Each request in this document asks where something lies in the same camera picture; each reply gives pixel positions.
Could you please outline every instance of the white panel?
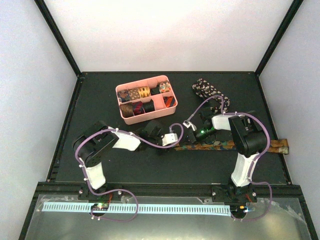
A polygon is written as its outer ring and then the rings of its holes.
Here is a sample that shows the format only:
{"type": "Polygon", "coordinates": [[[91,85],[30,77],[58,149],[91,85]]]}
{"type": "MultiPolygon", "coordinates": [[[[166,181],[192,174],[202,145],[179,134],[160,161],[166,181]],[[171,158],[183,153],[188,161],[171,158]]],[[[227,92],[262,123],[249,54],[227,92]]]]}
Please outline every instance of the white panel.
{"type": "Polygon", "coordinates": [[[261,75],[286,162],[320,236],[320,5],[304,1],[261,75]]]}
{"type": "Polygon", "coordinates": [[[34,1],[0,1],[0,239],[19,238],[76,76],[34,1]]]}
{"type": "Polygon", "coordinates": [[[292,0],[46,0],[82,71],[255,71],[292,0]]]}

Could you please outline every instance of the table surface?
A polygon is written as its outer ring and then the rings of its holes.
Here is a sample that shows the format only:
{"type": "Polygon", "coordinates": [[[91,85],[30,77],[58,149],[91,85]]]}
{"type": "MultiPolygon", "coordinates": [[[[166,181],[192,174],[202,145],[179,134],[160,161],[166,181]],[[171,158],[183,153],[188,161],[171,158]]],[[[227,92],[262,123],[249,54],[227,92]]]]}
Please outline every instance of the table surface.
{"type": "MultiPolygon", "coordinates": [[[[275,139],[272,123],[253,72],[88,72],[75,104],[63,151],[58,160],[56,182],[83,182],[83,173],[75,160],[72,142],[88,127],[102,120],[113,128],[134,131],[147,122],[126,125],[120,116],[115,88],[117,85],[166,75],[178,100],[175,114],[157,118],[165,127],[182,123],[203,101],[192,91],[192,84],[203,78],[230,98],[229,112],[256,111],[271,139],[275,139]]],[[[192,121],[202,122],[196,115],[192,121]]],[[[231,140],[231,132],[220,131],[217,140],[231,140]]],[[[157,154],[153,148],[141,152],[111,149],[102,159],[109,183],[212,184],[228,183],[237,160],[236,151],[201,151],[171,149],[157,154]]],[[[266,153],[256,164],[256,182],[287,184],[279,154],[266,153]]]]}

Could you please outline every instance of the pink tray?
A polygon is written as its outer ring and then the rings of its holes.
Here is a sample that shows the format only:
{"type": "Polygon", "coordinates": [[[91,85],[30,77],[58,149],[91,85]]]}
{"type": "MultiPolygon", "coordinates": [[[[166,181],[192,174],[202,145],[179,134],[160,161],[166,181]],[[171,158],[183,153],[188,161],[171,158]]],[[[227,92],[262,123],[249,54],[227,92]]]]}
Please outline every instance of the pink tray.
{"type": "MultiPolygon", "coordinates": [[[[139,80],[139,81],[133,81],[133,82],[121,84],[121,85],[116,86],[115,94],[117,94],[119,91],[122,91],[122,90],[130,90],[130,89],[141,88],[141,87],[146,87],[146,86],[148,86],[150,89],[153,89],[153,88],[157,87],[157,84],[165,82],[165,81],[169,81],[168,77],[165,75],[161,75],[161,76],[155,76],[155,77],[151,77],[151,78],[147,78],[147,79],[143,79],[143,80],[139,80]]],[[[135,99],[132,101],[126,101],[126,102],[122,103],[118,99],[118,104],[120,106],[122,104],[136,103],[139,101],[141,101],[143,103],[147,103],[147,102],[150,102],[151,99],[153,100],[154,109],[155,109],[155,111],[152,111],[152,112],[147,112],[147,113],[137,115],[137,116],[124,117],[122,115],[121,110],[119,109],[120,115],[123,118],[124,122],[128,125],[131,125],[131,124],[136,124],[136,123],[140,123],[140,122],[151,120],[151,119],[160,118],[160,117],[167,116],[170,114],[174,114],[176,111],[176,107],[178,106],[178,101],[177,101],[176,95],[172,89],[172,86],[171,86],[171,91],[148,96],[148,97],[143,97],[140,99],[135,99]],[[164,102],[164,97],[170,97],[170,96],[174,97],[176,105],[171,106],[171,107],[166,107],[165,102],[164,102]]]]}

